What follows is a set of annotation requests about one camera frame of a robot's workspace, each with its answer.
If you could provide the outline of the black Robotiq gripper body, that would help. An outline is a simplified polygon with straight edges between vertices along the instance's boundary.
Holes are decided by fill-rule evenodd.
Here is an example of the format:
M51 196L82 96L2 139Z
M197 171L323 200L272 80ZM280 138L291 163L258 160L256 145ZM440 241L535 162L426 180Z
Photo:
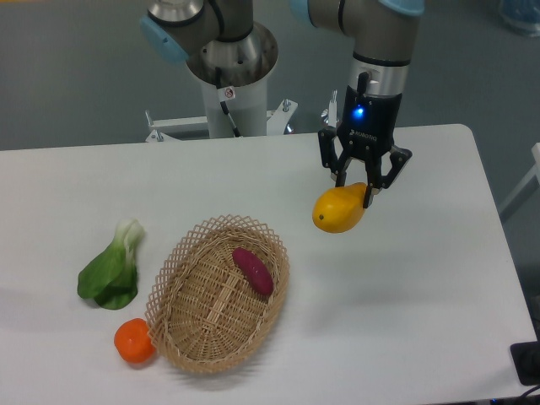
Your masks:
M379 159L394 144L393 131L402 95L375 97L347 87L342 123L337 136L352 158L366 161L368 153Z

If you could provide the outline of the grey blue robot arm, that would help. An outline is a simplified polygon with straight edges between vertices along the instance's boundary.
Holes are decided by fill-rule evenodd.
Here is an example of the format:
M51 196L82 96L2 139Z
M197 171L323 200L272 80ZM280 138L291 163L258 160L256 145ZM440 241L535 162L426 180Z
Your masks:
M354 41L342 119L318 133L321 162L337 186L363 162L363 204L395 181L411 153L393 139L413 55L421 1L293 1L292 14ZM186 64L202 85L216 138L266 133L267 79L278 60L273 34L250 1L152 1L141 18L147 42L167 62Z

